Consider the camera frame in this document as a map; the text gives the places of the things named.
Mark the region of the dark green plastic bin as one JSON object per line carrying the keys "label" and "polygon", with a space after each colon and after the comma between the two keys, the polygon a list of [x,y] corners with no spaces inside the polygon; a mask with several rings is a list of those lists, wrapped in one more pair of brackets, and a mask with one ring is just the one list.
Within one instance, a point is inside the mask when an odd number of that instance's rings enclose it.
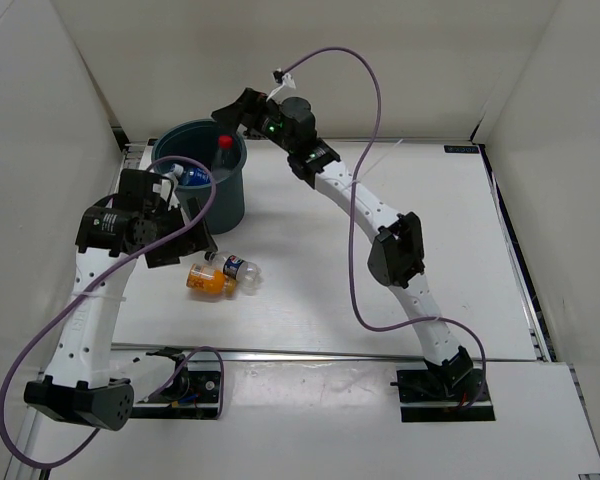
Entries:
{"label": "dark green plastic bin", "polygon": [[[211,119],[194,120],[173,127],[162,134],[152,150],[153,160],[166,156],[187,157],[203,164],[205,172],[211,172],[220,135],[233,137],[232,172],[224,180],[216,182],[216,196],[205,217],[209,230],[213,234],[232,230],[241,222],[245,213],[242,170],[246,163],[247,151],[243,138],[237,133],[222,129]],[[194,187],[178,185],[175,190],[176,197],[188,217],[187,200],[195,197],[204,204],[210,192],[210,183]]]}

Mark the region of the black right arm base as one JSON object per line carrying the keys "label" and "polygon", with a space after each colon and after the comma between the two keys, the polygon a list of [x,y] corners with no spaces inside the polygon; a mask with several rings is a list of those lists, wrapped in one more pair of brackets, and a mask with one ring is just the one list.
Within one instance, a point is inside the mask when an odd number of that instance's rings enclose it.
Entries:
{"label": "black right arm base", "polygon": [[397,389],[403,423],[496,420],[489,388],[479,368],[474,368],[451,390],[426,369],[397,370],[390,386]]}

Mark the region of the orange juice bottle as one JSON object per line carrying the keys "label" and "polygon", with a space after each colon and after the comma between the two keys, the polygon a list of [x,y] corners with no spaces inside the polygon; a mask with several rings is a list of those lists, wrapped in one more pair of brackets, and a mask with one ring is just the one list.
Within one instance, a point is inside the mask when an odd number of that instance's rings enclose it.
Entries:
{"label": "orange juice bottle", "polygon": [[186,286],[206,294],[231,295],[237,287],[237,282],[220,270],[207,265],[193,264],[187,276]]}

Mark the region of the red label water bottle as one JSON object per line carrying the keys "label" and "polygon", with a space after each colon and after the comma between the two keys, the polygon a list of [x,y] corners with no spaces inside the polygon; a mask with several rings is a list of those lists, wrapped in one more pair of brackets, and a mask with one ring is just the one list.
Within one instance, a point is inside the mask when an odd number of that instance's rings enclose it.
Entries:
{"label": "red label water bottle", "polygon": [[211,173],[216,182],[227,178],[232,172],[231,150],[233,137],[231,135],[220,135],[217,142],[217,150],[211,164]]}

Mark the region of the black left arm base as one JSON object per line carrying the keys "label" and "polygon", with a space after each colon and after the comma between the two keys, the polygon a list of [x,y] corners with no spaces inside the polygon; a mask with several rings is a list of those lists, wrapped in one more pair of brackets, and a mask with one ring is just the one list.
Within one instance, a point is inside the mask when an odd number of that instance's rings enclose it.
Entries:
{"label": "black left arm base", "polygon": [[[218,368],[191,367],[193,356],[208,352]],[[188,354],[172,347],[147,352],[116,370],[133,389],[122,404],[133,419],[217,420],[223,410],[224,363],[220,353],[201,346]]]}

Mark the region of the black cap Pepsi bottle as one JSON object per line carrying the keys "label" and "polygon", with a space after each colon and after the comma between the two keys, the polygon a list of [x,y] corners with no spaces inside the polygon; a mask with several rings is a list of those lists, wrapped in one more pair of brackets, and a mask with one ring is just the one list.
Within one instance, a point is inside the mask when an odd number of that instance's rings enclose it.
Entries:
{"label": "black cap Pepsi bottle", "polygon": [[214,269],[234,279],[245,292],[259,288],[262,271],[255,263],[227,251],[206,252],[204,259]]}

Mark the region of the blue label water bottle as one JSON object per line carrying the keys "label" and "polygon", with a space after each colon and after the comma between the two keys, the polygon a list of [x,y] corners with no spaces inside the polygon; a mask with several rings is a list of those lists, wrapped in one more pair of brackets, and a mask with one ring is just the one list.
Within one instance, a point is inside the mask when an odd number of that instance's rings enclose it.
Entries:
{"label": "blue label water bottle", "polygon": [[180,186],[194,187],[210,183],[210,176],[198,167],[185,167],[173,164],[169,173],[175,178]]}

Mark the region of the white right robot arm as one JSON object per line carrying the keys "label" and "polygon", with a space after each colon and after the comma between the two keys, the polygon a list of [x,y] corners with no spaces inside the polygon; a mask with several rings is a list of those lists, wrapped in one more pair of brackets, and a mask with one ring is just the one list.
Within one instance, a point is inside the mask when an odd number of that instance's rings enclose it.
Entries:
{"label": "white right robot arm", "polygon": [[367,266],[372,277],[395,296],[407,316],[406,325],[416,332],[429,372],[427,393],[457,399],[462,408],[474,403],[482,386],[472,381],[473,361],[430,292],[419,217],[386,206],[357,181],[339,154],[319,137],[305,99],[276,102],[247,88],[211,117],[230,132],[243,128],[284,150],[294,175],[348,214],[349,229],[361,229],[370,241]]}

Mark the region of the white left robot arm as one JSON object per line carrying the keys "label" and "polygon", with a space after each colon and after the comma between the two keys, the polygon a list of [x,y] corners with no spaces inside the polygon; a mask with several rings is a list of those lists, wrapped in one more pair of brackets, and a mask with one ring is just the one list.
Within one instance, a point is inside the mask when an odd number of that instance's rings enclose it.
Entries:
{"label": "white left robot arm", "polygon": [[62,319],[56,351],[40,380],[27,383],[24,400],[63,423],[117,431],[135,403],[178,401],[191,392],[185,356],[165,347],[120,369],[111,345],[126,284],[138,258],[150,268],[215,250],[204,214],[185,223],[181,211],[157,194],[114,194],[89,207],[76,239],[77,292]]}

